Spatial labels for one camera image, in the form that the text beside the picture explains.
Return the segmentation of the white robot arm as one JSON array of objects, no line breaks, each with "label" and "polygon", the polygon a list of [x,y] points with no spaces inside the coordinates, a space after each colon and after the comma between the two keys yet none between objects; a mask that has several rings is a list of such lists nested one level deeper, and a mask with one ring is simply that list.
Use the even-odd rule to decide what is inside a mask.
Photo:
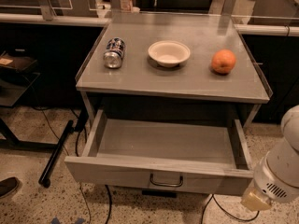
[{"label": "white robot arm", "polygon": [[299,105],[281,120],[283,138],[257,163],[253,184],[241,204],[250,211],[268,210],[272,202],[290,203],[299,197]]}]

